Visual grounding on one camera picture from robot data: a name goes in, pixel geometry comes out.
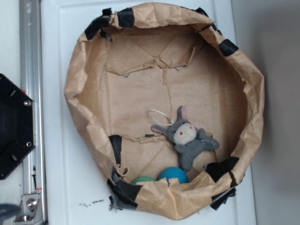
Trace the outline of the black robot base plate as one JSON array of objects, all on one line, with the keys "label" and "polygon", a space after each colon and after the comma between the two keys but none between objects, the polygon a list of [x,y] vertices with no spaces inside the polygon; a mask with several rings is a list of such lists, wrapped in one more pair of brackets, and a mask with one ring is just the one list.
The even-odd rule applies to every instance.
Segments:
[{"label": "black robot base plate", "polygon": [[0,179],[6,179],[35,147],[34,101],[0,75]]}]

